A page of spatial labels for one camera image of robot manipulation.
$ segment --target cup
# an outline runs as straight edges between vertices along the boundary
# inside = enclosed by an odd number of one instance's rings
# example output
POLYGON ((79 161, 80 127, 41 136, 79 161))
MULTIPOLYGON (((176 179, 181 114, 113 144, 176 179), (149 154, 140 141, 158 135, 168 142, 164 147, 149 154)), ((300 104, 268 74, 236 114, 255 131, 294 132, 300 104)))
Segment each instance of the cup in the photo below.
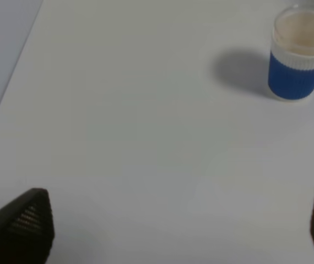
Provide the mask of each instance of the cup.
POLYGON ((285 100, 314 90, 314 5, 295 5, 275 19, 268 85, 285 100))

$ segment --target plastic cup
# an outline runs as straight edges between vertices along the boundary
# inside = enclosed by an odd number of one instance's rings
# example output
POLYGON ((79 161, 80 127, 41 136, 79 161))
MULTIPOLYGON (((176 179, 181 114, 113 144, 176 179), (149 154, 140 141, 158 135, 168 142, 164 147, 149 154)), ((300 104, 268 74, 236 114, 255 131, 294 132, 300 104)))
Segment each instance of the plastic cup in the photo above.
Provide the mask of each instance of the plastic cup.
POLYGON ((268 85, 285 100, 300 100, 313 92, 314 5, 295 5, 276 17, 268 85))

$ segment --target white table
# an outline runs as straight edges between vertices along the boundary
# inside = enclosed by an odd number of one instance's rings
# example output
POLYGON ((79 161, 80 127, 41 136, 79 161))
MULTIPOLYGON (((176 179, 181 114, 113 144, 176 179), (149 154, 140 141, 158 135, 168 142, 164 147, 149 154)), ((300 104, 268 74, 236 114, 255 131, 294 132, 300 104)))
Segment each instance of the white table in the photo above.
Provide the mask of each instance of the white table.
POLYGON ((314 94, 266 96, 288 1, 44 2, 0 106, 0 207, 48 188, 51 263, 314 263, 314 94))

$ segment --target ridged texture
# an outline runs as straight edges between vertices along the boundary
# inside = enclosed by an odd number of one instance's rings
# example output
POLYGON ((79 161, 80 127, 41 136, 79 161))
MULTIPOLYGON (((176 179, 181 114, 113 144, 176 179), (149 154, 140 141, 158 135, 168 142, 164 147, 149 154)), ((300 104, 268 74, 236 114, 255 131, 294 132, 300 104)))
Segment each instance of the ridged texture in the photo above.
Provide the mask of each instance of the ridged texture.
POLYGON ((46 190, 32 189, 0 210, 0 263, 44 264, 53 239, 46 190))
POLYGON ((272 39, 271 53, 281 64, 296 70, 314 70, 314 56, 290 53, 272 39))
POLYGON ((279 62, 271 53, 268 86, 287 100, 305 98, 314 90, 314 70, 296 70, 279 62))

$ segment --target white cup rim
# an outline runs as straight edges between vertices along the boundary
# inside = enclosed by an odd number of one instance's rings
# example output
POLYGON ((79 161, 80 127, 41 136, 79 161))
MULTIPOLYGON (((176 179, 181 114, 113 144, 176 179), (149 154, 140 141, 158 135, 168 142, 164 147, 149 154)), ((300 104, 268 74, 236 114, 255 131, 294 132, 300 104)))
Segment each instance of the white cup rim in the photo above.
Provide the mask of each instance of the white cup rim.
MULTIPOLYGON (((273 26, 273 31, 272 31, 272 38, 273 40, 278 44, 276 38, 275 38, 275 33, 282 37, 279 30, 277 29, 277 21, 285 14, 287 13, 288 11, 290 10, 295 10, 295 9, 307 9, 307 10, 312 10, 314 11, 314 4, 296 4, 296 5, 292 5, 291 7, 288 7, 286 9, 284 9, 282 12, 280 12, 276 18, 275 18, 275 22, 274 22, 274 26, 273 26)), ((293 47, 296 47, 296 48, 299 48, 301 50, 307 50, 307 51, 314 51, 314 47, 305 47, 305 46, 302 46, 302 45, 298 45, 298 44, 294 44, 294 43, 291 43, 291 45, 293 47)), ((292 54, 292 55, 295 55, 295 56, 298 56, 298 57, 302 57, 302 58, 313 58, 314 55, 301 55, 301 54, 298 54, 298 53, 294 53, 294 52, 290 52, 290 51, 287 51, 288 53, 292 54)))

